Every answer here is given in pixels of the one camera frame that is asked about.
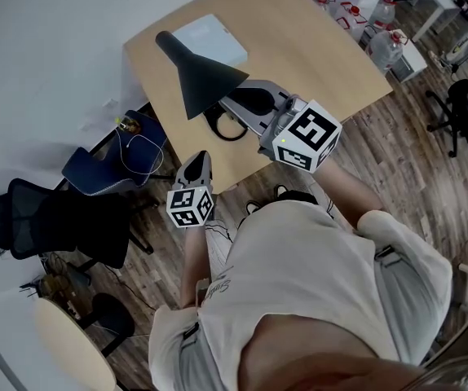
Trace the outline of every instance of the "black shoe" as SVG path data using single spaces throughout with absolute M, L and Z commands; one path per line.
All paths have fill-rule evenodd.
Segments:
M 274 200 L 277 200 L 277 198 L 283 194 L 286 193 L 289 189 L 285 187 L 283 184 L 277 184 L 274 187 Z
M 261 204 L 253 200 L 247 201 L 247 204 L 245 205 L 245 210 L 249 216 L 250 214 L 257 212 L 260 208 Z

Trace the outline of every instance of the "desk lamp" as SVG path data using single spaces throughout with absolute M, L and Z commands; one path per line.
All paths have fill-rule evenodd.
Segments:
M 307 103 L 272 81 L 248 80 L 249 75 L 245 72 L 192 53 L 167 31 L 157 34 L 156 43 L 178 69 L 189 120 L 201 113 L 207 116 L 211 110 L 221 109 L 258 135 L 259 153 L 310 173 L 335 148 L 341 134 L 341 124 L 315 100 Z M 211 128 L 220 138 L 225 139 L 217 129 L 213 126 Z M 199 168 L 197 163 L 203 164 L 204 169 L 210 169 L 209 154 L 196 154 L 181 170 L 190 164 Z M 208 175 L 202 177 L 203 173 L 198 171 L 195 174 L 200 175 L 197 182 L 191 183 L 184 178 L 179 182 L 177 179 L 173 190 L 185 190 L 186 187 L 193 190 L 197 187 L 211 188 Z M 202 198 L 205 191 L 200 194 L 199 198 Z M 169 196 L 167 211 L 176 226 L 205 224 L 206 216 L 199 216 L 200 210 L 194 204 L 194 194 L 191 196 L 190 193 L 176 194 L 171 191 Z M 211 209 L 208 207 L 209 199 L 204 201 L 207 207 L 202 211 L 208 215 Z M 183 207 L 191 208 L 185 210 L 184 218 Z

